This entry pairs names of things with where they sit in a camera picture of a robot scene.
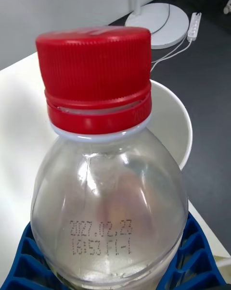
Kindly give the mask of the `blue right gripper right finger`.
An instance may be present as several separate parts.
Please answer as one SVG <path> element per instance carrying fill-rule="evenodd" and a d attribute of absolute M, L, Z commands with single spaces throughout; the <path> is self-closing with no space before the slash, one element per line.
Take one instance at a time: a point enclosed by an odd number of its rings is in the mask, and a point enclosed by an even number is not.
<path fill-rule="evenodd" d="M 224 286 L 210 246 L 198 222 L 188 214 L 180 247 L 160 280 L 158 290 L 207 290 Z"/>

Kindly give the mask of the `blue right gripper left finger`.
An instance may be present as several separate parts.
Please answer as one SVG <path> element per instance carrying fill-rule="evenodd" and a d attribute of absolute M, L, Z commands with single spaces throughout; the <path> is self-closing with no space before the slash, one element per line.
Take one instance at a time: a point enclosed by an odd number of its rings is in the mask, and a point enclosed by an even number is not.
<path fill-rule="evenodd" d="M 10 290 L 62 290 L 63 285 L 47 263 L 35 243 L 31 226 L 22 234 L 9 273 Z"/>

